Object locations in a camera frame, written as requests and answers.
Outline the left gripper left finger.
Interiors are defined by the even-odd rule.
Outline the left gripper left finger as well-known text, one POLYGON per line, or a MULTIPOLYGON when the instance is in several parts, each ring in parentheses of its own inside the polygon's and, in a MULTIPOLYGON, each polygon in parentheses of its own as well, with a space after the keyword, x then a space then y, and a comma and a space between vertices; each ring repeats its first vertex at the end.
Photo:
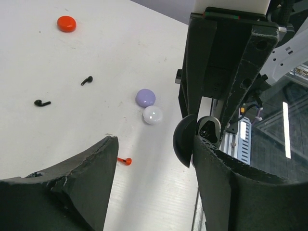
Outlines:
POLYGON ((1 180, 1 230, 103 230, 118 149, 118 138, 107 136, 52 167, 1 180))

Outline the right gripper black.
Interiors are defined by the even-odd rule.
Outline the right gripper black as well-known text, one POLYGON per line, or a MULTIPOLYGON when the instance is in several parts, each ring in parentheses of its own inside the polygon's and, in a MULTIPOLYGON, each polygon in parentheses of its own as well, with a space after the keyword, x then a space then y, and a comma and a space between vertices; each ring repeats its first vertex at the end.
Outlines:
POLYGON ((192 13, 180 78, 182 117, 197 115, 201 97, 220 100, 221 135, 279 41, 261 14, 208 7, 192 13))

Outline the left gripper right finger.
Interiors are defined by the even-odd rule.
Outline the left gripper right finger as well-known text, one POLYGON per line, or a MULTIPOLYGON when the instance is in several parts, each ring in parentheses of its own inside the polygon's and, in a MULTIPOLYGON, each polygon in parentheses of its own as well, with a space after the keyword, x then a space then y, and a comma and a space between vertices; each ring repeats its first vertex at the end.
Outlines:
POLYGON ((195 136, 193 162, 208 231, 305 231, 308 184, 245 164, 195 136))

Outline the black round case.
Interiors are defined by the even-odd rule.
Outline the black round case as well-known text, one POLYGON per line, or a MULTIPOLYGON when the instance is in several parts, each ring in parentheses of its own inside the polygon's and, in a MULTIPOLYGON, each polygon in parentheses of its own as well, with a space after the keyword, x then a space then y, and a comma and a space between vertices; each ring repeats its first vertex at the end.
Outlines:
POLYGON ((190 167, 195 136, 219 147, 220 121, 213 116, 198 118, 195 114, 184 117, 176 126, 173 134, 173 149, 178 160, 187 168, 190 167))

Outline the purple charging case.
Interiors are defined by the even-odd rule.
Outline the purple charging case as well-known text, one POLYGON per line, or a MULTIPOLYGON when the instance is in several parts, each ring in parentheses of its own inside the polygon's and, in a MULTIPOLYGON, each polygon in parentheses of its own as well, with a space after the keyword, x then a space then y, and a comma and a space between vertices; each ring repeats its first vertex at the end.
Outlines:
POLYGON ((154 92, 149 89, 141 89, 137 92, 135 101, 140 107, 146 108, 154 105, 156 96, 154 92))

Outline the white charging case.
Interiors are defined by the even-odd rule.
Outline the white charging case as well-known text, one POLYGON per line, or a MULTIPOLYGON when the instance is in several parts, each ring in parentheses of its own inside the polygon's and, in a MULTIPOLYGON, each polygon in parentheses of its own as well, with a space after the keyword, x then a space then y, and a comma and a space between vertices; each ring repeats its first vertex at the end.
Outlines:
POLYGON ((142 113, 144 121, 149 125, 159 124, 163 120, 162 110, 154 105, 148 106, 142 113))

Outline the orange round case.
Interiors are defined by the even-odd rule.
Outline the orange round case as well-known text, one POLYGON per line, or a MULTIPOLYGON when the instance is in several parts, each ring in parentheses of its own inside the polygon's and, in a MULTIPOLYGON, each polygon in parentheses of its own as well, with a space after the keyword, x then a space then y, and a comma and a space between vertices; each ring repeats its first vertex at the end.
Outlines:
POLYGON ((73 17, 65 15, 58 18, 57 27, 60 31, 68 33, 76 29, 77 23, 73 17))

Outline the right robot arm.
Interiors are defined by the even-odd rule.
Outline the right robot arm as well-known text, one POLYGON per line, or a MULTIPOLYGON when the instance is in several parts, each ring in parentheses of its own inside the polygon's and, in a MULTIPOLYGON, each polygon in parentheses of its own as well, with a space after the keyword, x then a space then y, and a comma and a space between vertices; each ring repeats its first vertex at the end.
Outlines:
POLYGON ((196 118, 202 97, 216 99, 225 130, 241 103, 307 59, 307 1, 197 0, 176 77, 181 114, 196 118))

